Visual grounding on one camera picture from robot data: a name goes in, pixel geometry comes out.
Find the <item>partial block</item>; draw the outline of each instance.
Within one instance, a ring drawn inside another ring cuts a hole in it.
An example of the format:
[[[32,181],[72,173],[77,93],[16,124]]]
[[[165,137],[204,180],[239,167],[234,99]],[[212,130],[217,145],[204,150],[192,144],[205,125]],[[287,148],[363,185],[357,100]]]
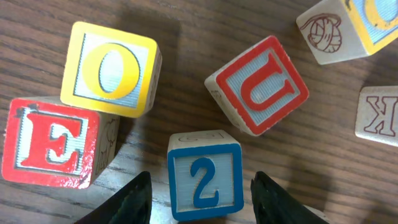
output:
[[[59,97],[11,101],[2,176],[12,182],[87,188],[113,160],[119,116],[74,108]]]
[[[398,146],[398,86],[365,87],[359,95],[355,135]]]
[[[367,57],[398,37],[396,0],[323,0],[297,18],[319,64]]]

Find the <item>wooden surface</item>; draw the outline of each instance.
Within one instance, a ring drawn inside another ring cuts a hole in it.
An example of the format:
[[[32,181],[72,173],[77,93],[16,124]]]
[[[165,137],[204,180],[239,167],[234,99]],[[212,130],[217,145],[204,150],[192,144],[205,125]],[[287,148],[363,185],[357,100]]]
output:
[[[398,84],[398,41],[369,58],[320,66],[295,25],[296,17],[317,2],[1,0],[1,130],[14,97],[60,94],[75,21],[152,37],[164,62],[154,108],[139,119],[122,120],[120,150],[90,188],[55,189],[0,179],[0,223],[71,223],[143,170],[152,175],[151,223],[176,223],[166,165],[169,137],[208,129],[229,132],[244,153],[245,206],[212,223],[255,222],[250,180],[258,170],[302,203],[324,210],[335,223],[397,223],[397,149],[357,138],[354,124],[361,87]],[[310,98],[255,138],[229,123],[203,82],[271,34],[303,76]]]

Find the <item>yellow border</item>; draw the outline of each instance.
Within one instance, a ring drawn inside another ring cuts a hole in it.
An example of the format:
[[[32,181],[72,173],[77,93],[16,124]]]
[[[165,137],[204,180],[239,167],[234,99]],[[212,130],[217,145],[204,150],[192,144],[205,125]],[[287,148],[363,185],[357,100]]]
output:
[[[398,37],[398,29],[396,29],[393,33],[389,34],[378,43],[373,44],[368,30],[366,29],[365,23],[363,22],[361,15],[359,15],[359,12],[355,7],[354,2],[352,0],[349,1],[349,7],[346,5],[346,0],[341,0],[341,2],[343,3],[349,17],[351,18],[351,21],[359,35],[359,38],[361,38],[362,43],[364,44],[365,49],[369,55],[372,55],[381,50],[383,47],[385,47],[387,44],[390,44]]]
[[[103,101],[75,96],[73,94],[78,66],[80,61],[80,54],[83,45],[85,33],[92,33],[101,35],[110,39],[116,39],[121,42],[143,46],[148,49],[148,58],[144,71],[144,78],[142,79],[141,90],[137,102],[137,108],[130,108],[127,106],[115,105]],[[137,34],[130,34],[116,29],[101,27],[85,22],[76,22],[72,27],[72,34],[70,36],[70,43],[68,48],[67,62],[65,64],[65,71],[63,73],[61,101],[62,103],[86,108],[89,110],[102,111],[106,113],[118,114],[131,118],[139,117],[145,110],[146,100],[150,80],[152,78],[152,70],[155,64],[155,56],[157,52],[156,41]]]

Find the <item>blue border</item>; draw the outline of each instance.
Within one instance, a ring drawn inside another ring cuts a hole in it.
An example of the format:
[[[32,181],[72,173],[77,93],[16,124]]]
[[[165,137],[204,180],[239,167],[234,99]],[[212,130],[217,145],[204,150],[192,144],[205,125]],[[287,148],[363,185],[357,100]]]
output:
[[[233,157],[234,205],[220,208],[204,208],[195,211],[177,212],[177,188],[175,185],[174,159],[179,157],[205,156],[225,153],[232,153]],[[237,212],[243,208],[243,165],[242,150],[239,144],[234,143],[174,149],[167,154],[167,165],[169,170],[170,201],[172,204],[172,214],[174,219],[178,221],[187,221],[218,217]]]

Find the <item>red block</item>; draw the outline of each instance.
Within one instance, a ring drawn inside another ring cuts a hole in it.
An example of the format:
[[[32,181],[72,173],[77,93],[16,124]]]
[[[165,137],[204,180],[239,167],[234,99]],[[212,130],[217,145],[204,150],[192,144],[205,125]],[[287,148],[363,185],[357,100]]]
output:
[[[87,188],[113,160],[119,116],[66,106],[59,97],[14,99],[2,159],[4,179]]]
[[[229,120],[253,136],[308,98],[304,81],[274,36],[237,56],[208,77],[205,85]]]

